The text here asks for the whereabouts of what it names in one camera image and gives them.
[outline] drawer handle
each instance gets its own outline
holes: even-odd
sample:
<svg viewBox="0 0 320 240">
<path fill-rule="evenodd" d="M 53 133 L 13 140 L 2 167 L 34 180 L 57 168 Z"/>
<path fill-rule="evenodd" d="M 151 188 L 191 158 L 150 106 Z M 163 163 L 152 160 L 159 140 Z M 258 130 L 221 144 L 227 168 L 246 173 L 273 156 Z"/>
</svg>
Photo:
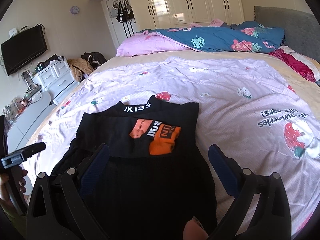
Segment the drawer handle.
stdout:
<svg viewBox="0 0 320 240">
<path fill-rule="evenodd" d="M 58 87 L 59 87 L 59 86 L 61 86 L 65 81 L 66 81 L 66 80 L 62 81 L 62 83 L 61 83 L 61 84 L 59 84 L 59 85 L 58 85 Z"/>
</svg>

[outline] hanging bag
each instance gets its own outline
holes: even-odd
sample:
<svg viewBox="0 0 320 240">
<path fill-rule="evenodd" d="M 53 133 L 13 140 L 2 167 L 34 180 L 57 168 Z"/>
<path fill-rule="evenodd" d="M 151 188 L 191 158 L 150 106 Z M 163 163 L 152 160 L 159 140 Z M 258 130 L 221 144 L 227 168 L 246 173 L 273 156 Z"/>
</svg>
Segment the hanging bag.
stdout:
<svg viewBox="0 0 320 240">
<path fill-rule="evenodd" d="M 118 16 L 118 11 L 119 11 L 119 9 L 116 8 L 115 5 L 113 5 L 110 12 L 109 12 L 110 18 L 116 18 Z"/>
<path fill-rule="evenodd" d="M 129 5 L 127 0 L 123 0 L 124 8 L 129 12 L 129 20 L 134 18 L 132 7 Z"/>
<path fill-rule="evenodd" d="M 126 12 L 122 6 L 121 1 L 119 1 L 119 11 L 117 16 L 117 21 L 120 23 L 125 23 L 127 21 Z"/>
</svg>

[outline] tv screen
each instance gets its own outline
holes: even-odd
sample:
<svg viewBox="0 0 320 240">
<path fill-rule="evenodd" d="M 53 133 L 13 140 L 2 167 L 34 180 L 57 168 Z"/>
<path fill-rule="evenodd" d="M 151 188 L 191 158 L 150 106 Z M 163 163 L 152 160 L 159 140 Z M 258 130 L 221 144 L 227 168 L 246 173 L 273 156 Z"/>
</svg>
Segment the tv screen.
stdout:
<svg viewBox="0 0 320 240">
<path fill-rule="evenodd" d="M 47 50 L 42 26 L 18 33 L 1 44 L 4 66 L 8 76 L 42 55 Z"/>
</svg>

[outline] orange sock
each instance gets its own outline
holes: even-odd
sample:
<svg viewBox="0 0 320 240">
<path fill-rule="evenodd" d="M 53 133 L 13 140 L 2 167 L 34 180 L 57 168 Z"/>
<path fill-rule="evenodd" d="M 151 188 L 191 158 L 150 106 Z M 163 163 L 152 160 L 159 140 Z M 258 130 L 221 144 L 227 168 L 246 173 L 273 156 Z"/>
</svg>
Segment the orange sock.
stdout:
<svg viewBox="0 0 320 240">
<path fill-rule="evenodd" d="M 149 145 L 150 155 L 163 155 L 171 153 L 174 149 L 174 140 L 178 138 L 181 127 L 162 123 Z"/>
</svg>

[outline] gray upholstered headboard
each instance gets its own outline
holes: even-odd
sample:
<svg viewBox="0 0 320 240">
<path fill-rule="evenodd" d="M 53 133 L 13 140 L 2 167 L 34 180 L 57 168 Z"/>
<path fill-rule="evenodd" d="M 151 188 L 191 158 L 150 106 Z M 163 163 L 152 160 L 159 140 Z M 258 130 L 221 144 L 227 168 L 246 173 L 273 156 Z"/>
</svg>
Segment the gray upholstered headboard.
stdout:
<svg viewBox="0 0 320 240">
<path fill-rule="evenodd" d="M 282 27 L 285 45 L 320 62 L 320 25 L 312 14 L 276 7 L 254 7 L 255 21 Z"/>
</svg>

